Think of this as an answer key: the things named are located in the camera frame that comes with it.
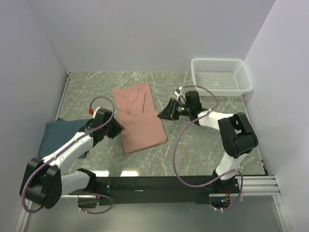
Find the pink t shirt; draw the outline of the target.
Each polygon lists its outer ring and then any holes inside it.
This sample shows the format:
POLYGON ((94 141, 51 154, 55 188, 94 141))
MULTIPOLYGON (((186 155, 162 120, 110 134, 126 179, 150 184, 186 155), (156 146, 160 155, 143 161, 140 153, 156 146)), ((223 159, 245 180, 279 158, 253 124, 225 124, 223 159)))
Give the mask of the pink t shirt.
POLYGON ((112 89, 119 122, 124 126, 121 139, 126 154, 164 144, 167 141, 161 119, 147 83, 112 89))

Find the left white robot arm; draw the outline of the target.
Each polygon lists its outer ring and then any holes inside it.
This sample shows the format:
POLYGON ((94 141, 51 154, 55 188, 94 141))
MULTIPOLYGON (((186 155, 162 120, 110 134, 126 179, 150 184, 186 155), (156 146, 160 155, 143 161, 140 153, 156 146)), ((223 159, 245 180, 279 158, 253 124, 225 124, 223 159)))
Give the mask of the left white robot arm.
POLYGON ((104 108, 93 111, 93 117, 61 148, 44 158, 31 159, 25 169, 20 188, 22 205, 30 200, 40 208, 50 209, 63 195, 81 190, 85 194, 98 194, 96 174, 80 168, 72 174, 68 171, 84 153, 90 151, 104 137, 115 138, 124 127, 104 108))

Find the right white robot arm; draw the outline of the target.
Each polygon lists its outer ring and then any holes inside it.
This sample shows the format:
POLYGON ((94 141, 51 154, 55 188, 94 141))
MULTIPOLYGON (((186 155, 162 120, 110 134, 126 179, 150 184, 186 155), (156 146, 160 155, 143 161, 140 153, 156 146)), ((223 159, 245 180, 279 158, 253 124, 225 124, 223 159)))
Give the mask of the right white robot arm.
POLYGON ((222 193, 229 187, 228 180, 235 176, 242 160, 258 146, 258 138, 244 113, 224 114, 205 109, 196 90, 186 92, 183 97, 180 91, 176 91, 175 94, 177 98, 171 98, 158 117, 178 120, 180 116, 187 116, 191 121, 190 124, 220 132, 225 152, 220 164, 214 170, 214 179, 197 187, 212 184, 214 191, 222 193))

